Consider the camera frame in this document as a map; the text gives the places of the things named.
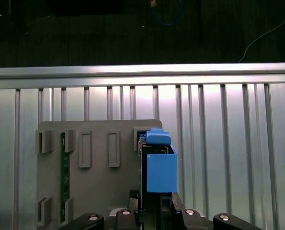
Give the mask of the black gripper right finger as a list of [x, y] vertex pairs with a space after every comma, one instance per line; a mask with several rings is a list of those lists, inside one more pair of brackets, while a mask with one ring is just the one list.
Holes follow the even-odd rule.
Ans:
[[178, 193], [172, 194], [174, 230], [259, 230], [260, 228], [232, 214], [219, 213], [209, 220], [193, 208], [185, 208]]

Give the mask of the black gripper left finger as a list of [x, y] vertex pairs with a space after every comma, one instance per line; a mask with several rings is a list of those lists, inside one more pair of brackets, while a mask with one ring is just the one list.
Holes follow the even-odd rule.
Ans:
[[138, 230], [139, 191], [130, 190], [127, 207], [113, 209], [107, 218], [98, 213], [87, 213], [71, 220], [62, 230]]

